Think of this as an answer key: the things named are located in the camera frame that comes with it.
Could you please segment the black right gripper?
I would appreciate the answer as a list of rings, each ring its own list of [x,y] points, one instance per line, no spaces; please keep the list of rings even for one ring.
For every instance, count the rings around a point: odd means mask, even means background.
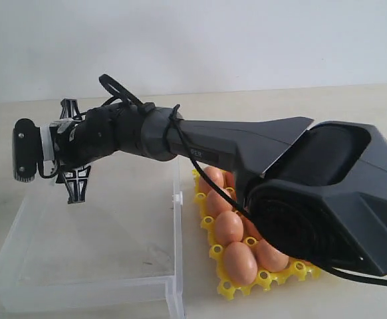
[[[49,128],[53,142],[55,158],[65,168],[58,168],[56,184],[63,184],[68,193],[67,203],[84,203],[91,165],[96,160],[92,148],[94,124],[84,119],[84,113],[78,108],[77,99],[61,100],[60,120],[51,122]]]

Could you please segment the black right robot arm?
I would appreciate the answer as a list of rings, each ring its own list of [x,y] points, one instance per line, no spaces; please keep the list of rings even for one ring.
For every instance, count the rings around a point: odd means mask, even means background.
[[[282,253],[387,275],[387,140],[375,126],[306,117],[185,120],[175,107],[119,102],[50,129],[64,170],[121,151],[229,171],[236,208]]]

